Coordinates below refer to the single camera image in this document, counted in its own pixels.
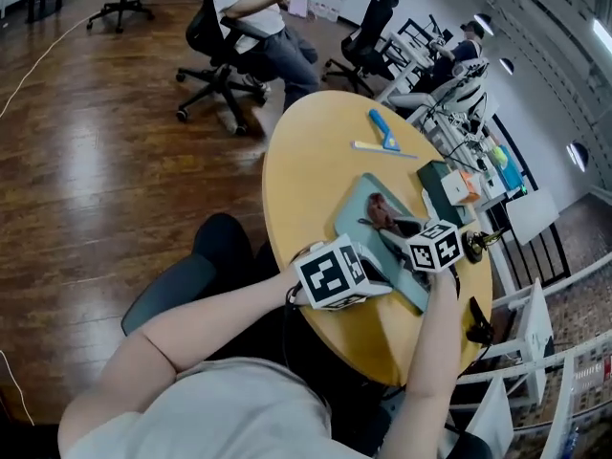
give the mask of wooden floor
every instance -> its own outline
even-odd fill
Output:
[[[65,0],[60,15],[31,26],[23,11],[8,16],[0,106],[103,1]],[[232,137],[211,100],[177,122],[177,105],[198,87],[177,83],[177,67],[207,65],[185,41],[201,0],[147,1],[156,20],[128,16],[124,34],[113,19],[68,34],[0,119],[0,349],[38,423],[57,422],[91,384],[122,339],[132,300],[188,253],[211,213],[235,215],[254,246],[266,238],[261,170],[282,88],[260,111],[268,136]],[[338,57],[346,28],[295,23],[321,62]],[[0,390],[24,420],[2,363]]]

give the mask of ceiling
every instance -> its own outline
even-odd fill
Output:
[[[612,0],[480,0],[495,27],[534,65],[565,107],[604,184],[612,183],[612,55],[592,30],[612,32]]]

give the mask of paper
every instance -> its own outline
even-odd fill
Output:
[[[289,2],[289,13],[298,17],[308,15],[308,0],[291,0]]]

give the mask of chair base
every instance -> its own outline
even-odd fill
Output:
[[[340,68],[339,72],[328,72],[327,70],[332,66],[336,65]],[[360,76],[362,69],[360,67],[354,68],[351,70],[349,67],[343,65],[342,63],[338,63],[335,59],[328,59],[325,63],[325,73],[321,77],[321,81],[326,81],[327,77],[345,77],[348,79],[351,85],[353,85],[353,90],[356,94],[360,92],[360,86],[365,89],[365,91],[370,95],[370,98],[374,97],[374,91],[368,86],[363,78]]]
[[[187,112],[187,107],[192,103],[197,102],[198,100],[209,96],[211,94],[220,94],[225,99],[228,107],[236,119],[236,129],[234,130],[234,134],[236,135],[245,135],[248,131],[248,124],[245,116],[236,101],[236,97],[231,92],[232,90],[240,90],[241,92],[248,92],[253,95],[253,97],[263,105],[266,103],[266,90],[263,87],[257,87],[253,85],[246,85],[244,83],[236,83],[235,81],[231,81],[231,66],[229,64],[222,65],[220,68],[216,70],[189,70],[188,68],[179,68],[179,71],[176,74],[176,79],[179,82],[185,81],[186,77],[193,77],[208,85],[201,89],[197,94],[195,94],[189,100],[183,102],[179,105],[179,109],[177,110],[176,117],[180,122],[186,122],[189,117],[189,113]]]
[[[116,3],[104,4],[104,7],[102,7],[102,9],[96,15],[90,17],[89,22],[87,22],[87,30],[89,31],[92,29],[94,26],[94,20],[97,20],[104,15],[108,15],[109,13],[118,12],[119,16],[117,18],[117,27],[115,28],[115,32],[117,34],[121,34],[123,32],[121,20],[125,11],[146,13],[146,18],[149,20],[153,20],[155,18],[152,11],[142,6],[141,0],[120,0]]]

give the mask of person's right arm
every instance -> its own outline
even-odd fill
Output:
[[[230,19],[240,19],[263,11],[274,4],[286,6],[288,3],[289,0],[238,0],[235,4],[222,9],[221,12]]]
[[[378,459],[434,459],[459,374],[461,312],[455,281],[435,276],[399,413]]]

